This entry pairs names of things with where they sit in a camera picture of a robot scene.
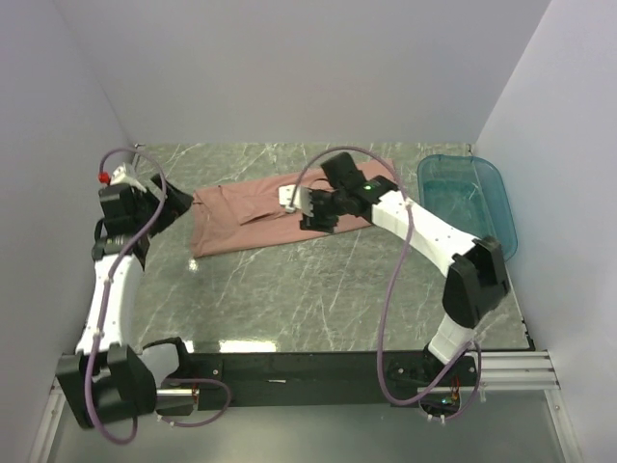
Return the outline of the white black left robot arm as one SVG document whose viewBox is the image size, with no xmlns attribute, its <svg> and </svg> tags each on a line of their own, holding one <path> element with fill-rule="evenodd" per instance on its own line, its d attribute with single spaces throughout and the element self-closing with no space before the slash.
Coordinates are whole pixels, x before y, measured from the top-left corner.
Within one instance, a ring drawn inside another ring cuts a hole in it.
<svg viewBox="0 0 617 463">
<path fill-rule="evenodd" d="M 56 367 L 68 406 L 84 429 L 94 428 L 94 419 L 107 424 L 154 412 L 164 381 L 179 388 L 193 374 L 182 339 L 151 342 L 142 353 L 130 339 L 150 240 L 186 213 L 192 199 L 159 174 L 151 181 L 161 198 L 132 174 L 99 178 L 103 216 L 94 228 L 94 294 L 74 353 L 63 355 Z"/>
</svg>

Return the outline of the teal translucent plastic basin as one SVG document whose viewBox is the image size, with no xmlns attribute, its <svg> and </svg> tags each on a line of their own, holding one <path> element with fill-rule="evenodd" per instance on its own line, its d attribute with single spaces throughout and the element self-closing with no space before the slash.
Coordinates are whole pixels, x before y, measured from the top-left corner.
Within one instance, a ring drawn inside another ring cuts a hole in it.
<svg viewBox="0 0 617 463">
<path fill-rule="evenodd" d="M 418 164 L 420 204 L 453 227 L 476 237 L 493 236 L 505 260 L 518 238 L 499 170 L 477 156 L 429 155 Z"/>
</svg>

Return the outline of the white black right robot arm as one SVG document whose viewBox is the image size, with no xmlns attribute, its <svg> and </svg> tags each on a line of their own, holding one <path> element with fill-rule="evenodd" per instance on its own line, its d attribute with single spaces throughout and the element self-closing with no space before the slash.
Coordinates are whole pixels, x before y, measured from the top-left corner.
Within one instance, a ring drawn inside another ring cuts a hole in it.
<svg viewBox="0 0 617 463">
<path fill-rule="evenodd" d="M 297 177 L 286 205 L 302 214 L 304 231 L 333 232 L 342 216 L 362 218 L 403 241 L 402 251 L 415 250 L 445 278 L 444 316 L 428 342 L 423 361 L 428 381 L 443 385 L 457 372 L 456 358 L 475 335 L 485 315 L 510 292 L 500 242 L 476 237 L 446 223 L 412 200 L 395 169 L 378 155 L 385 176 L 367 178 L 353 160 L 352 147 L 335 147 L 313 157 L 330 187 L 314 189 Z"/>
</svg>

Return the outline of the pink t-shirt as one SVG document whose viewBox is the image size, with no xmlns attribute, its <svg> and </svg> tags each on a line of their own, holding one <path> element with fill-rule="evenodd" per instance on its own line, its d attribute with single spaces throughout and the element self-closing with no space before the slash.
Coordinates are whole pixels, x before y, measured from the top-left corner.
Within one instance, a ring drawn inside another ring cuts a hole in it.
<svg viewBox="0 0 617 463">
<path fill-rule="evenodd" d="M 296 173 L 198 188 L 193 194 L 195 259 L 306 241 L 324 234 L 300 229 L 301 215 L 280 204 L 279 189 Z"/>
</svg>

